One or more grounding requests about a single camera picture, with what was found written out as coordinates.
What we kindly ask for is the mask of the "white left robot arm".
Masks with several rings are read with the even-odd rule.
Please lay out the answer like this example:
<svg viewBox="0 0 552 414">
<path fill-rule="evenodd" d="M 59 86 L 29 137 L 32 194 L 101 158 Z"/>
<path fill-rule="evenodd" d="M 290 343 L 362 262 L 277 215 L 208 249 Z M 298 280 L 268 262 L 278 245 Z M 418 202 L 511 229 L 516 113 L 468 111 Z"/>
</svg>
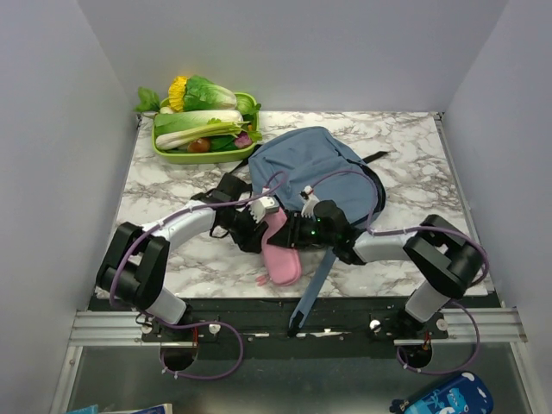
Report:
<svg viewBox="0 0 552 414">
<path fill-rule="evenodd" d="M 244 194 L 251 196 L 253 187 L 226 173 L 215 188 L 194 195 L 169 216 L 144 225 L 120 224 L 97 272 L 96 286 L 110 294 L 110 301 L 118 298 L 162 320 L 161 329 L 170 339 L 185 339 L 191 330 L 187 304 L 164 287 L 169 255 L 217 227 L 241 251 L 260 253 L 267 225 L 254 220 Z"/>
</svg>

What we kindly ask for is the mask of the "pink pencil case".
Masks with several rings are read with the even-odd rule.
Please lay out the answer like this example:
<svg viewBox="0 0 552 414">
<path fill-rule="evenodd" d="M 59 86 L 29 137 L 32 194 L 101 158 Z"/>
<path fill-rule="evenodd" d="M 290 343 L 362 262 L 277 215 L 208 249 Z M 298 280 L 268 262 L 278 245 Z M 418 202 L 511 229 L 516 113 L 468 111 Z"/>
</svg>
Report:
<svg viewBox="0 0 552 414">
<path fill-rule="evenodd" d="M 286 220 L 287 217 L 282 209 L 264 218 L 264 223 L 268 227 L 260 245 L 266 274 L 256 278 L 257 285 L 265 285 L 272 281 L 275 285 L 287 286 L 294 284 L 301 277 L 302 267 L 298 251 L 268 243 L 269 238 L 284 227 Z"/>
</svg>

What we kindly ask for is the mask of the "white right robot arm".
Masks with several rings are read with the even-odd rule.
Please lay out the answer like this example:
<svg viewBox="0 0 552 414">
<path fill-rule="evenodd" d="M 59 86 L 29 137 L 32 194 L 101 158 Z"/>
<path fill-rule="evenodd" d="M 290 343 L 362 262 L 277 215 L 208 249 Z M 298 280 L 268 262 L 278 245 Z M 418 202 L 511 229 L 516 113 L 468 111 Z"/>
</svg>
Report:
<svg viewBox="0 0 552 414">
<path fill-rule="evenodd" d="M 395 229 L 362 229 L 348 221 L 331 200 L 314 205 L 313 216 L 288 213 L 284 226 L 268 239 L 281 248 L 328 248 L 348 265 L 376 261 L 410 261 L 424 282 L 406 301 L 397 316 L 398 331 L 419 336 L 428 321 L 445 304 L 460 299 L 466 290 L 485 278 L 489 270 L 485 250 L 441 216 L 429 215 L 418 226 Z"/>
</svg>

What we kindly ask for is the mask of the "blue fabric backpack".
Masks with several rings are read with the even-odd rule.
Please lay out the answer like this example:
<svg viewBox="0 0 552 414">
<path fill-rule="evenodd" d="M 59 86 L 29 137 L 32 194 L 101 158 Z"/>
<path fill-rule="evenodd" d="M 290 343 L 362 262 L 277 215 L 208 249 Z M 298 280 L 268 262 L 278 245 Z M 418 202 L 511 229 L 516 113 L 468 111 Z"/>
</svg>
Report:
<svg viewBox="0 0 552 414">
<path fill-rule="evenodd" d="M 350 223 L 363 227 L 386 206 L 386 191 L 369 162 L 383 157 L 378 152 L 366 158 L 338 141 L 324 127 L 296 129 L 263 145 L 241 162 L 249 169 L 256 194 L 266 190 L 269 179 L 283 172 L 282 186 L 273 194 L 285 212 L 301 213 L 300 192 L 310 185 L 320 201 L 332 200 Z M 299 305 L 292 313 L 289 332 L 303 326 L 336 257 L 328 248 Z"/>
</svg>

